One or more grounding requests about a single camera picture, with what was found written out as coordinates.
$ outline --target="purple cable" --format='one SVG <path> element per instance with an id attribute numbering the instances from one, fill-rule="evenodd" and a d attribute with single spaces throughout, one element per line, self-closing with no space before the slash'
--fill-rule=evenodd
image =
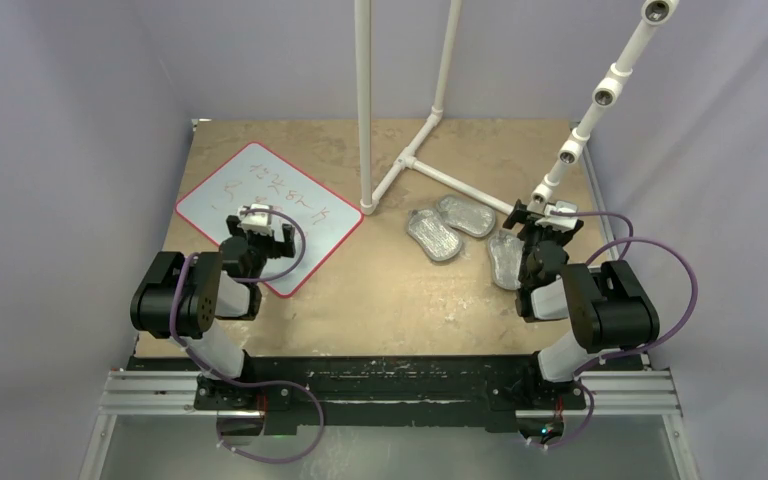
<path id="1" fill-rule="evenodd" d="M 299 224 L 295 220 L 293 220 L 292 218 L 290 218 L 286 214 L 281 213 L 281 212 L 279 212 L 277 210 L 272 210 L 272 209 L 269 209 L 269 208 L 250 208 L 250 209 L 248 209 L 248 210 L 246 210 L 244 212 L 240 212 L 239 214 L 240 215 L 246 215 L 246 214 L 249 214 L 249 213 L 270 213 L 270 214 L 277 215 L 277 216 L 283 218 L 284 220 L 289 222 L 290 225 L 295 227 L 297 232 L 299 232 L 299 237 L 302 240 L 302 246 L 299 249 L 299 255 L 296 258 L 296 261 L 293 262 L 292 265 L 290 265 L 290 268 L 284 270 L 283 272 L 276 273 L 275 275 L 270 275 L 268 277 L 261 277 L 261 278 L 235 278 L 234 281 L 236 281 L 237 283 L 259 283 L 259 282 L 271 282 L 272 280 L 278 280 L 279 278 L 283 277 L 284 275 L 287 275 L 288 273 L 292 272 L 293 269 L 295 269 L 297 266 L 299 266 L 299 263 L 301 263 L 302 258 L 304 257 L 305 250 L 307 250 L 307 239 L 304 236 L 304 232 L 302 231 L 302 227 L 300 227 Z"/>
<path id="2" fill-rule="evenodd" d="M 243 450 L 239 450 L 237 449 L 237 447 L 234 447 L 228 444 L 228 442 L 226 442 L 225 439 L 222 438 L 222 434 L 219 431 L 219 428 L 217 426 L 216 434 L 219 437 L 219 444 L 225 447 L 226 449 L 228 449 L 229 451 L 231 451 L 232 453 L 236 453 L 237 455 L 241 455 L 243 457 L 249 458 L 251 460 L 255 460 L 257 462 L 270 463 L 273 465 L 295 462 L 296 460 L 299 460 L 300 458 L 304 457 L 308 453 L 312 452 L 313 449 L 316 448 L 317 445 L 319 445 L 319 442 L 322 440 L 322 435 L 325 433 L 325 412 L 322 411 L 322 405 L 319 403 L 319 400 L 316 399 L 313 393 L 311 393 L 310 390 L 299 385 L 298 383 L 289 382 L 286 380 L 269 380 L 266 382 L 253 382 L 253 383 L 237 381 L 225 375 L 224 373 L 216 370 L 210 364 L 208 364 L 206 361 L 200 358 L 194 351 L 190 349 L 190 347 L 181 338 L 181 336 L 178 335 L 178 330 L 177 330 L 178 305 L 180 305 L 181 303 L 181 295 L 184 290 L 184 281 L 187 278 L 187 272 L 189 271 L 190 264 L 192 263 L 195 257 L 196 257 L 196 254 L 191 253 L 184 260 L 184 265 L 181 266 L 181 274 L 178 277 L 178 284 L 175 286 L 175 296 L 172 297 L 173 308 L 169 313 L 169 333 L 172 339 L 175 340 L 175 342 L 184 349 L 184 352 L 186 352 L 187 356 L 190 357 L 193 363 L 198 365 L 199 368 L 206 371 L 207 373 L 210 373 L 216 376 L 220 380 L 240 388 L 261 388 L 261 387 L 271 387 L 271 386 L 281 385 L 281 386 L 292 387 L 292 388 L 301 390 L 302 392 L 304 392 L 305 395 L 310 397 L 311 401 L 313 402 L 313 405 L 316 407 L 317 413 L 319 414 L 319 430 L 317 431 L 316 437 L 313 439 L 313 442 L 311 442 L 311 444 L 308 445 L 308 447 L 302 450 L 301 452 L 295 455 L 291 455 L 289 457 L 284 457 L 284 458 L 263 457 L 260 455 L 255 455 L 254 453 L 249 453 L 249 452 L 244 452 Z"/>
<path id="3" fill-rule="evenodd" d="M 613 242 L 608 242 L 605 245 L 603 245 L 599 250 L 596 250 L 596 252 L 593 253 L 593 255 L 590 255 L 590 258 L 587 259 L 587 262 L 585 262 L 587 265 L 590 265 L 593 263 L 594 260 L 596 260 L 596 257 L 601 255 L 604 251 L 608 250 L 611 247 L 614 247 L 616 245 L 620 244 L 630 244 L 633 242 L 640 242 L 640 243 L 648 243 L 650 245 L 655 245 L 656 247 L 661 247 L 662 249 L 668 251 L 671 253 L 676 259 L 681 263 L 681 266 L 684 267 L 684 269 L 687 271 L 687 276 L 690 278 L 690 300 L 687 302 L 687 308 L 684 310 L 684 314 L 681 316 L 681 318 L 676 322 L 676 324 L 671 328 L 667 333 L 665 333 L 662 337 L 658 338 L 657 340 L 647 343 L 646 345 L 633 348 L 631 350 L 626 351 L 619 351 L 619 352 L 611 352 L 606 353 L 605 355 L 601 355 L 599 357 L 592 358 L 585 362 L 582 366 L 578 367 L 575 372 L 573 372 L 573 377 L 580 376 L 583 372 L 590 369 L 594 365 L 599 363 L 600 358 L 604 358 L 605 360 L 609 360 L 612 358 L 621 358 L 621 357 L 627 357 L 629 355 L 637 355 L 638 353 L 643 353 L 647 350 L 650 350 L 652 348 L 657 347 L 658 345 L 662 345 L 664 342 L 672 338 L 676 333 L 678 333 L 679 330 L 684 327 L 684 325 L 687 323 L 687 321 L 690 319 L 690 315 L 693 314 L 693 310 L 696 308 L 696 301 L 699 298 L 699 283 L 696 278 L 696 273 L 693 271 L 693 267 L 690 266 L 690 263 L 687 261 L 686 258 L 684 258 L 680 253 L 675 251 L 672 247 L 665 245 L 657 240 L 653 240 L 651 238 L 644 238 L 644 237 L 626 237 L 626 238 L 618 238 L 614 240 Z M 594 401 L 594 395 L 593 392 L 588 390 L 583 383 L 580 381 L 575 382 L 585 393 L 587 393 L 587 396 L 590 398 L 590 406 L 587 409 L 587 415 L 584 417 L 584 421 L 581 422 L 581 425 L 578 426 L 577 429 L 575 429 L 574 432 L 572 432 L 569 435 L 564 435 L 561 437 L 561 440 L 558 443 L 555 443 L 553 445 L 545 445 L 544 447 L 548 448 L 557 448 L 563 445 L 566 445 L 570 441 L 572 441 L 574 438 L 578 437 L 581 432 L 584 430 L 584 428 L 590 423 L 590 419 L 593 417 L 593 410 L 595 409 L 595 401 Z"/>
<path id="4" fill-rule="evenodd" d="M 592 212 L 559 212 L 557 210 L 549 212 L 549 215 L 555 215 L 557 217 L 614 217 L 619 218 L 623 222 L 625 222 L 626 225 L 628 225 L 628 236 L 633 237 L 634 236 L 634 225 L 631 224 L 631 219 L 626 217 L 625 215 L 621 213 L 614 213 L 614 212 L 606 212 L 604 210 L 594 210 Z M 625 248 L 623 248 L 622 253 L 620 253 L 619 258 L 617 260 L 622 260 L 625 258 L 625 254 L 628 253 L 628 247 L 631 246 L 631 243 L 626 243 Z"/>

